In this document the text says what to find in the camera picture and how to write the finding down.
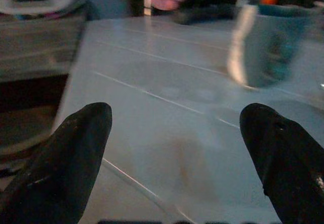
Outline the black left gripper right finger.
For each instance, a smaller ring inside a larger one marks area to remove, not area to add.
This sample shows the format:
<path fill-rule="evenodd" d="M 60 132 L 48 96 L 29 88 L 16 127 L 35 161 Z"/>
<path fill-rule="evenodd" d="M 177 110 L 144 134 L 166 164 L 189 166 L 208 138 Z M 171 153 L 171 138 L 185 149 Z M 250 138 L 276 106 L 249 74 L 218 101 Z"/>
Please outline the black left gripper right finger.
<path fill-rule="evenodd" d="M 239 127 L 257 175 L 282 224 L 324 224 L 324 148 L 273 108 L 243 108 Z"/>

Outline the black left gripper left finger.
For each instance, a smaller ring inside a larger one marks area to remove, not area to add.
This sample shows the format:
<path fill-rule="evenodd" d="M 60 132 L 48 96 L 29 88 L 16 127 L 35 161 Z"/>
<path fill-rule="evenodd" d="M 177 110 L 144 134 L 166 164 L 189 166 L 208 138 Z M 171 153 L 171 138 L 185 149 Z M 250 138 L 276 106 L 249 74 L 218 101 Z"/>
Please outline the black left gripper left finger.
<path fill-rule="evenodd" d="M 0 195 L 0 224 L 78 224 L 111 128 L 104 102 L 66 117 Z"/>

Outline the dark wooden low shelf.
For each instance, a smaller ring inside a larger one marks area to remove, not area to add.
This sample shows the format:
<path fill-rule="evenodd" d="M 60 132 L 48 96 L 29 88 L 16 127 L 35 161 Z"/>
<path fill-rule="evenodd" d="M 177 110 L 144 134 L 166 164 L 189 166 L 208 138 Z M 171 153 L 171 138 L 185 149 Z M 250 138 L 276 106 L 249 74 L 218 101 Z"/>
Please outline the dark wooden low shelf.
<path fill-rule="evenodd" d="M 84 13 L 0 18 L 0 159 L 26 157 L 49 136 L 85 23 Z"/>

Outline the teal bowl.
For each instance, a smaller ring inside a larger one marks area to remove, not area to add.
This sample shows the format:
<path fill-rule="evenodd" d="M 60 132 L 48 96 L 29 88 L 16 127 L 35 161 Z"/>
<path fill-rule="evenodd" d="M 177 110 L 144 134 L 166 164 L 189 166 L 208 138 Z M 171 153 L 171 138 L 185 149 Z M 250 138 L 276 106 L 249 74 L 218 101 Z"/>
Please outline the teal bowl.
<path fill-rule="evenodd" d="M 258 5 L 259 13 L 263 16 L 276 17 L 308 17 L 318 14 L 318 10 L 296 5 Z"/>

